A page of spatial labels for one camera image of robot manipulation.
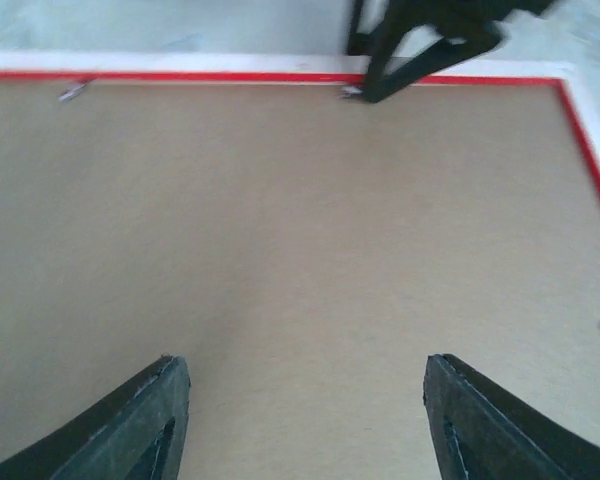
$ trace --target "white edge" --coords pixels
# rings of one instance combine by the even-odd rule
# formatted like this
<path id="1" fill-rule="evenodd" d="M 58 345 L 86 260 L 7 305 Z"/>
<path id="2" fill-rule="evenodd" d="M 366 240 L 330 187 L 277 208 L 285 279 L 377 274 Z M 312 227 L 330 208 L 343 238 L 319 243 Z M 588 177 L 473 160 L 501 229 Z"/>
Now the white edge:
<path id="1" fill-rule="evenodd" d="M 364 58 L 251 54 L 1 51 L 0 72 L 356 74 Z M 560 78 L 600 167 L 600 115 L 582 75 L 569 63 L 473 60 L 437 75 Z"/>

